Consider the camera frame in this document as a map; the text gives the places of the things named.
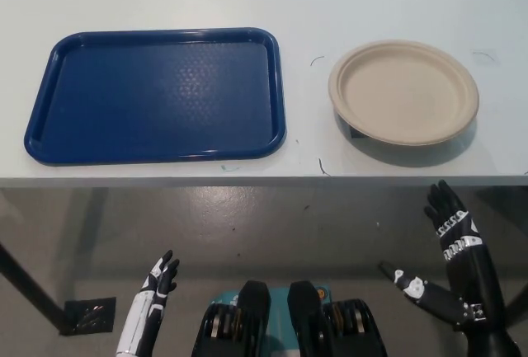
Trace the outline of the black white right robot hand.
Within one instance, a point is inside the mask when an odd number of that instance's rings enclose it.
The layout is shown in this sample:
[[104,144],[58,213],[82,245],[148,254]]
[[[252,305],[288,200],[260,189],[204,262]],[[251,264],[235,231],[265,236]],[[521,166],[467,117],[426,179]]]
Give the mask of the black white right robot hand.
[[432,185],[424,213],[431,220],[445,260],[445,289],[387,261],[381,272],[405,298],[457,331],[501,331],[506,307],[487,244],[474,216],[443,180]]

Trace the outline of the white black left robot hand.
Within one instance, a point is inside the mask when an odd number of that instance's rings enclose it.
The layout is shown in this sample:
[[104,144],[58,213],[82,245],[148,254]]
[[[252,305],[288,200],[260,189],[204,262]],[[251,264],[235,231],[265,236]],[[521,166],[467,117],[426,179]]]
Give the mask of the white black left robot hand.
[[180,261],[168,250],[149,271],[134,296],[115,356],[151,356],[158,337],[168,295],[177,287],[174,281]]

